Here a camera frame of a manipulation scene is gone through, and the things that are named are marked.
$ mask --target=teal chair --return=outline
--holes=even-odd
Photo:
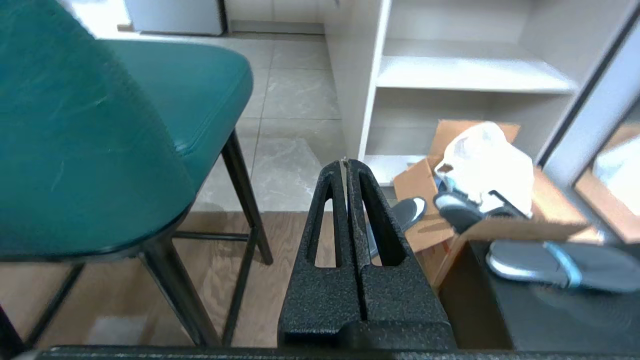
[[[85,263],[131,257],[195,344],[228,345],[255,246],[273,262],[234,131],[253,87],[246,58],[96,40],[55,0],[2,0],[0,24],[0,261],[74,264],[26,341],[0,311],[0,347],[32,347]],[[177,232],[221,153],[250,233]],[[221,338],[174,237],[247,242]]]

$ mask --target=white refrigerator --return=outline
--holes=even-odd
[[[135,31],[221,35],[223,0],[125,0]]]

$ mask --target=blue strap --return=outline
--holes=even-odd
[[[555,243],[545,242],[544,247],[560,264],[566,276],[569,278],[569,282],[566,285],[568,288],[577,288],[582,283],[582,272],[578,265],[573,262],[573,259],[569,254],[564,251],[563,248]]]

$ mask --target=white plastic bag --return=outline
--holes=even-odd
[[[598,155],[593,175],[634,215],[640,215],[640,136]]]
[[[531,217],[533,162],[507,142],[494,122],[483,122],[458,135],[447,146],[436,174],[448,188],[466,193],[483,213],[503,205],[489,195],[496,190]]]

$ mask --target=chair backrest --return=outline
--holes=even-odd
[[[55,0],[0,1],[0,258],[122,246],[195,192],[106,47]]]

